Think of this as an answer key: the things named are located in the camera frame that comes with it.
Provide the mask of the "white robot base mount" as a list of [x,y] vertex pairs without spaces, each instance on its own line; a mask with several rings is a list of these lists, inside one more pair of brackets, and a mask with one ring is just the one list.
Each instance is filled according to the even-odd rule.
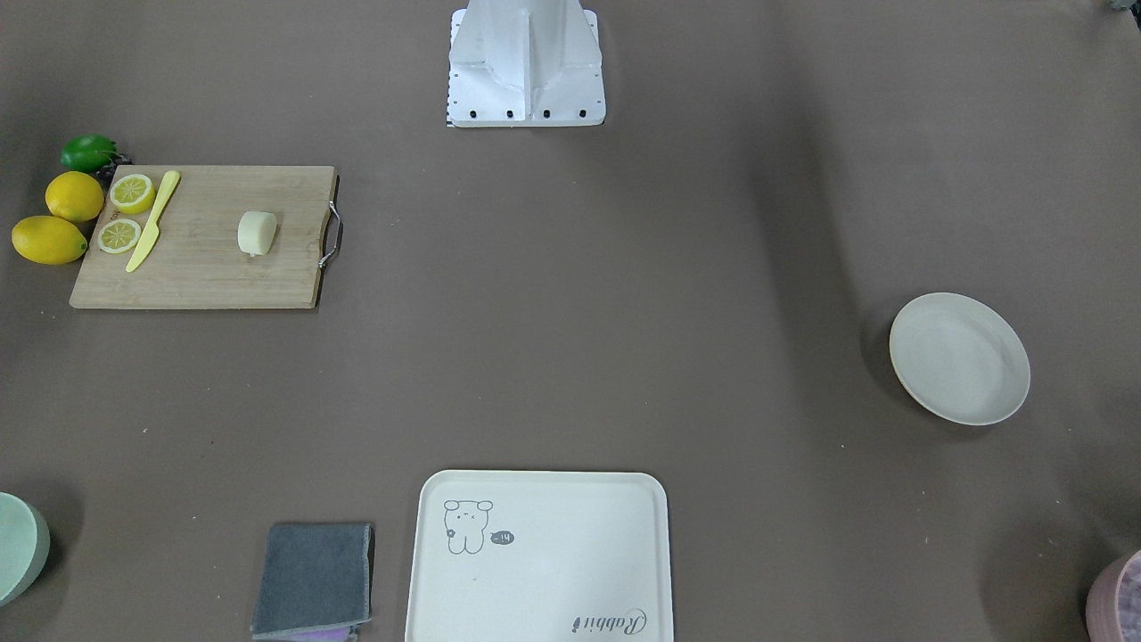
[[602,125],[598,17],[578,1],[470,1],[450,25],[446,125]]

